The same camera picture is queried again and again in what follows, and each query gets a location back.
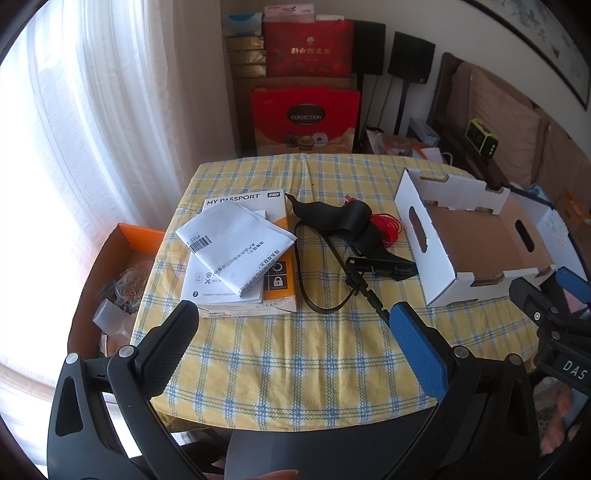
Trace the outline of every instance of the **table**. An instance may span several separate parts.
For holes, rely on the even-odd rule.
[[[177,305],[189,250],[175,230],[201,211],[206,197],[284,188],[302,202],[341,205],[348,194],[374,212],[396,215],[394,196],[405,168],[468,175],[426,160],[377,155],[293,154],[201,165],[156,256],[132,343]],[[293,228],[296,219],[287,207]],[[343,271],[315,232],[303,228],[298,235],[310,298],[337,305],[348,292]],[[335,244],[345,257],[346,246]],[[392,252],[412,259],[404,233]],[[406,300],[451,345],[465,345],[477,356],[502,359],[515,352],[527,359],[537,349],[535,326],[507,298],[429,309],[418,277],[367,278],[386,308]],[[201,319],[164,393],[152,399],[154,408],[213,426],[299,431],[371,423],[434,405],[362,296],[324,316],[297,295],[294,314]]]

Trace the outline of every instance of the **plastic bag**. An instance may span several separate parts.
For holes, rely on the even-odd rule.
[[[127,313],[135,313],[144,295],[152,262],[144,261],[123,272],[115,282],[115,305]]]

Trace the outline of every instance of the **white curtain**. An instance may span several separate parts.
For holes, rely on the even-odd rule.
[[[199,164],[235,155],[219,0],[50,0],[16,40],[0,66],[0,413],[37,463],[47,422],[22,396],[49,402],[106,237],[165,229]]]

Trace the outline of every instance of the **framed painting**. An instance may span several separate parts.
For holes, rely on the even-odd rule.
[[[554,14],[541,0],[465,0],[506,26],[533,48],[589,106],[591,68]]]

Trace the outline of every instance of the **open box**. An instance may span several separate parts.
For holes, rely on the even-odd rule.
[[[82,288],[68,336],[68,353],[77,352],[83,358],[98,356],[101,331],[92,322],[102,300],[97,296],[98,292],[128,268],[146,260],[153,263],[163,238],[164,232],[158,230],[125,223],[115,227],[100,249]]]
[[[518,197],[476,179],[404,172],[395,203],[428,306],[504,297],[515,278],[539,286],[552,274],[546,226]]]

